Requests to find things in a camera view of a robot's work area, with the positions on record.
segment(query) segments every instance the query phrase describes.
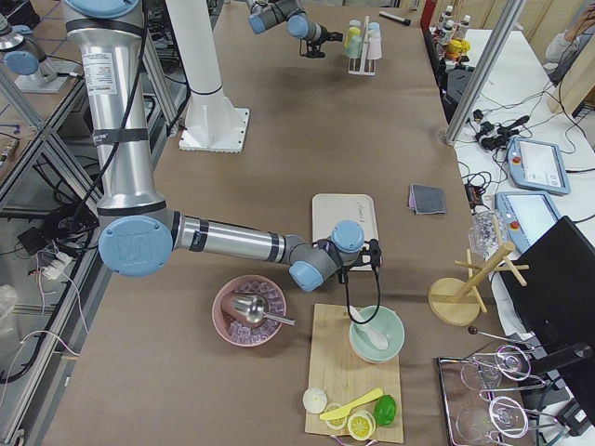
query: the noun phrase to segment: pink bowl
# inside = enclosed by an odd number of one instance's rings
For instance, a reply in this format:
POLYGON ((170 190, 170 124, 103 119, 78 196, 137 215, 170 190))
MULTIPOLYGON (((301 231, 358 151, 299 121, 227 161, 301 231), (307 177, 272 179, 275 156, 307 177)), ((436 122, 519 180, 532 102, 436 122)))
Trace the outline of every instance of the pink bowl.
POLYGON ((269 311, 285 315, 286 303, 281 288, 270 279, 257 275, 236 277, 219 290, 213 301, 213 324, 217 333, 230 344, 240 347, 256 347, 269 341, 279 332, 281 324, 265 319, 260 326, 252 328, 248 323, 237 321, 221 310, 221 300, 233 293, 260 293, 269 302, 269 311))

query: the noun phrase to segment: knife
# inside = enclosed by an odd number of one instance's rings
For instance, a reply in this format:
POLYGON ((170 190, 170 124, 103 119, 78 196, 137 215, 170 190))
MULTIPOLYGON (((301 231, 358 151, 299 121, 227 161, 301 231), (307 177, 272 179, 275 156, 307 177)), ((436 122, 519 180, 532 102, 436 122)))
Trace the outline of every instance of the knife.
POLYGON ((350 414, 351 409, 353 409, 354 407, 361 406, 362 404, 366 404, 367 402, 377 400, 382 395, 384 395, 384 390, 382 390, 380 387, 376 387, 376 388, 370 390, 365 395, 358 398, 357 400, 349 402, 349 403, 339 407, 338 409, 335 409, 334 411, 321 413, 320 419, 323 421, 327 421, 327 420, 337 420, 339 418, 345 418, 347 415, 350 414))

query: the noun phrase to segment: white spoon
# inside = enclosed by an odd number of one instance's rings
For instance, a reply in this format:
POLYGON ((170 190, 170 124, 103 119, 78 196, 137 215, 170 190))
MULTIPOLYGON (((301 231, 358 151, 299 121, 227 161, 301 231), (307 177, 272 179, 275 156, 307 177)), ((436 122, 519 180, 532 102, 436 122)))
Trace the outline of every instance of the white spoon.
MULTIPOLYGON (((365 321, 365 318, 357 309, 355 309, 354 306, 350 306, 350 313, 353 319, 355 319, 357 322, 365 321)), ((387 337, 369 323, 356 323, 355 327, 367 334, 368 339, 370 339, 370 342, 374 348, 377 348, 378 350, 386 350, 389 347, 389 340, 387 337)))

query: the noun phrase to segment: white desk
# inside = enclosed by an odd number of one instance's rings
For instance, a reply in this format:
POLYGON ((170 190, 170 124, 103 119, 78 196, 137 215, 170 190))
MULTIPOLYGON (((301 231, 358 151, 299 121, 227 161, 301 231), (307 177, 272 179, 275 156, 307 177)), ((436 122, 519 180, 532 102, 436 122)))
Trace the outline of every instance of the white desk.
MULTIPOLYGON (((471 51, 469 53, 470 65, 475 66, 477 64, 489 35, 489 30, 469 30, 467 37, 471 43, 471 51)), ((501 105, 517 104, 523 99, 541 92, 546 85, 549 85, 547 91, 550 93, 553 92, 553 86, 549 84, 547 75, 522 33, 518 31, 512 32, 496 66, 490 73, 482 95, 475 104, 474 110, 480 109, 485 111, 499 108, 500 106, 494 101, 501 105)), ((547 99, 548 95, 542 95, 540 98, 527 100, 517 107, 492 111, 486 119, 491 123, 505 123, 508 120, 512 122, 525 114, 530 114, 531 119, 527 123, 527 127, 533 132, 533 139, 556 143, 562 151, 574 151, 572 144, 564 135, 566 130, 572 126, 564 114, 557 115, 545 124, 532 128, 532 125, 543 123, 551 118, 552 113, 549 111, 547 99)), ((492 174, 494 181, 498 181, 501 171, 492 160, 493 153, 486 151, 476 142, 468 142, 474 141, 474 135, 475 132, 469 126, 466 126, 459 135, 457 139, 459 142, 455 145, 458 160, 465 163, 471 173, 488 171, 492 174)), ((522 132, 522 135, 529 136, 528 132, 522 132)), ((580 130, 575 127, 567 135, 574 142, 576 149, 572 154, 565 153, 563 155, 566 169, 582 170, 595 167, 595 153, 580 130)), ((504 156, 504 152, 499 153, 498 160, 503 160, 504 156)), ((461 165, 460 169, 461 175, 468 173, 465 166, 461 165)), ((594 214, 595 194, 592 191, 595 187, 595 172, 569 175, 569 179, 572 190, 569 195, 562 197, 552 195, 554 203, 561 214, 569 216, 572 220, 578 220, 594 214)), ((496 191, 505 190, 519 189, 513 185, 510 179, 500 185, 490 185, 486 195, 483 197, 484 201, 493 208, 494 201, 492 196, 496 191)), ((595 244, 595 218, 579 224, 578 227, 589 241, 595 244)), ((504 331, 507 334, 524 332, 525 330, 514 313, 509 294, 499 275, 494 277, 492 289, 504 331)), ((551 405, 547 408, 546 412, 556 413, 562 406, 563 403, 551 405)), ((548 439, 553 438, 556 433, 557 429, 551 431, 544 429, 544 434, 548 439)), ((561 446, 593 445, 595 444, 595 428, 593 426, 590 427, 579 438, 564 437, 557 444, 561 446)))

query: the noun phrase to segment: lemon slice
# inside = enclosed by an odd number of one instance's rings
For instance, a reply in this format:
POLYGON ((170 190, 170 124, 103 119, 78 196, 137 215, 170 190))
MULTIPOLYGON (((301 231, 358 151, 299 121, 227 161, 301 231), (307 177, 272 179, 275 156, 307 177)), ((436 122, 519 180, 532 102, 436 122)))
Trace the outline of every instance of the lemon slice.
POLYGON ((326 407, 326 394, 318 387, 311 387, 304 392, 302 397, 304 408, 309 413, 320 413, 326 407))
MULTIPOLYGON (((331 412, 335 409, 338 409, 342 405, 343 404, 339 404, 338 402, 331 402, 328 406, 326 406, 326 409, 324 409, 324 411, 331 412)), ((324 420, 324 423, 333 430, 340 430, 347 424, 347 416, 344 416, 343 418, 338 418, 337 420, 324 420)))
POLYGON ((374 416, 368 411, 358 411, 347 420, 347 430, 359 441, 369 439, 376 431, 374 416))

